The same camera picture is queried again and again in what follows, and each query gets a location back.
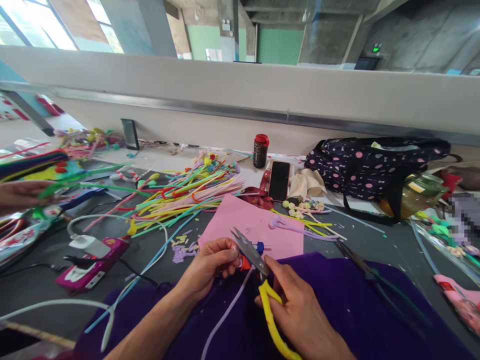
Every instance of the smartphone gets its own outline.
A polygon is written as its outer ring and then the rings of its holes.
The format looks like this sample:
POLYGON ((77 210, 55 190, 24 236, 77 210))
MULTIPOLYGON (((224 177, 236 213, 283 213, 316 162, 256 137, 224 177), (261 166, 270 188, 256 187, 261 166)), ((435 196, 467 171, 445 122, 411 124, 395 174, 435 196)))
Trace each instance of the smartphone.
POLYGON ((126 148, 130 150, 140 150, 135 121, 131 119, 121 119, 121 124, 123 125, 123 132, 125 133, 126 148))
POLYGON ((289 192, 290 163, 274 161, 271 164, 270 186, 268 196, 274 201, 282 202, 287 200, 289 192))

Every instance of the fingernail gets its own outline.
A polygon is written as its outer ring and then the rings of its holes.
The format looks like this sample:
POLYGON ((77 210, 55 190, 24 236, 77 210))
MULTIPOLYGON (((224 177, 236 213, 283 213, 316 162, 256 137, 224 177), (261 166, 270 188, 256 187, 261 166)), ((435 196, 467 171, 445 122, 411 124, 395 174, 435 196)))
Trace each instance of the fingernail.
POLYGON ((232 249, 230 251, 230 257, 232 260, 235 260, 236 258, 239 257, 239 251, 237 249, 232 249))

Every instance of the gray table surface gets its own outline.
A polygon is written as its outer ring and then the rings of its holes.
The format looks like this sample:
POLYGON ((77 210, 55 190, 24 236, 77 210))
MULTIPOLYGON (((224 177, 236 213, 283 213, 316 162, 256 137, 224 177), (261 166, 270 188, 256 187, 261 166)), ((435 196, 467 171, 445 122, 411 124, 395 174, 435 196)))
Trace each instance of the gray table surface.
MULTIPOLYGON (((133 187, 133 184, 124 181, 115 181, 115 184, 117 186, 133 187)), ((111 192, 121 197, 128 194, 126 191, 120 190, 112 190, 111 192)), ((131 207, 144 199, 145 197, 137 195, 126 206, 131 207)), ((69 213, 74 216, 84 215, 95 205, 113 200, 108 195, 95 197, 69 211, 69 213)), ((111 208, 112 205, 99 206, 93 214, 103 214, 111 208)), ((281 212, 285 211, 279 203, 275 204, 275 208, 281 212)), ((188 237, 190 241, 196 240, 212 217, 213 213, 200 213, 197 216, 199 221, 191 221, 181 232, 192 230, 188 237)), ((388 227, 375 224, 376 227, 385 231, 387 236, 385 238, 380 232, 334 212, 317 215, 317 218, 324 223, 334 224, 332 228, 347 237, 348 246, 365 260, 389 264, 403 270, 469 350, 480 359, 480 339, 459 320, 444 297, 441 288, 433 280, 434 273, 421 252, 409 225, 400 223, 394 227, 388 227)), ((81 221, 74 225, 74 228, 77 229, 77 232, 80 232, 90 221, 91 219, 81 221)), ((56 223, 49 231, 54 232, 64 226, 65 222, 61 221, 56 223)), ((122 237, 126 234, 127 229, 128 226, 119 220, 106 218, 90 230, 89 234, 98 239, 122 237)), ((172 234, 176 229, 177 226, 174 225, 168 229, 168 233, 172 234)), ((69 247, 69 242, 70 237, 65 229, 46 236, 31 253, 9 271, 36 263, 67 264, 62 260, 64 255, 81 255, 79 251, 69 247)), ((134 269, 141 271, 164 242, 163 231, 151 231, 143 237, 135 239, 123 255, 123 259, 134 269)), ((455 279, 465 289, 477 290, 475 284, 452 262, 429 243, 426 243, 425 246, 443 275, 455 279)), ((306 236, 304 238, 304 252, 314 251, 320 252, 327 258, 342 256, 333 243, 306 236)), ((192 258, 187 258, 183 263, 174 264, 172 257, 173 251, 168 246, 163 259, 149 270, 148 276, 158 283, 177 282, 192 258)), ((113 289, 124 287, 126 285, 125 277, 128 275, 130 275, 130 272, 121 264, 117 264, 91 291, 79 294, 75 298, 101 302, 113 289)), ((69 295, 66 289, 54 283, 56 277, 56 274, 46 268, 37 268, 0 279, 0 314, 8 314, 47 300, 68 299, 69 295)), ((11 321, 75 341, 95 311, 96 308, 87 306, 56 305, 32 310, 12 318, 11 321)))

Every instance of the metal rail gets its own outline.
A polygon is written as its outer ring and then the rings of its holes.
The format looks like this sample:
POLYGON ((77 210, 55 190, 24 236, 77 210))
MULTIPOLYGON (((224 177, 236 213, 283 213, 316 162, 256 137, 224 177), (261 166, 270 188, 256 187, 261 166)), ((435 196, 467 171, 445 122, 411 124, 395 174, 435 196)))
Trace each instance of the metal rail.
POLYGON ((88 100, 101 103, 130 105, 142 108, 162 109, 235 119, 247 119, 268 123, 305 126, 309 128, 338 130, 377 136, 440 138, 447 140, 452 144, 475 147, 480 146, 480 135, 474 133, 450 132, 408 126, 387 125, 375 122, 331 118, 302 113, 262 110, 158 97, 133 96, 59 86, 42 86, 14 81, 0 81, 0 91, 43 94, 46 96, 54 96, 63 99, 88 100))

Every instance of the bottle cap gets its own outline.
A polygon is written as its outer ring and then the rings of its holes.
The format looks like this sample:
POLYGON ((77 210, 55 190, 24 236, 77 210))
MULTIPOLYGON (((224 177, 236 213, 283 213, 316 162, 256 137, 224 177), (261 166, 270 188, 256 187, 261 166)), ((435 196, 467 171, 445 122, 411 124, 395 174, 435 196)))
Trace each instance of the bottle cap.
POLYGON ((255 141, 260 144, 265 144, 266 146, 270 145, 269 137, 265 134, 257 134, 255 136, 255 141))

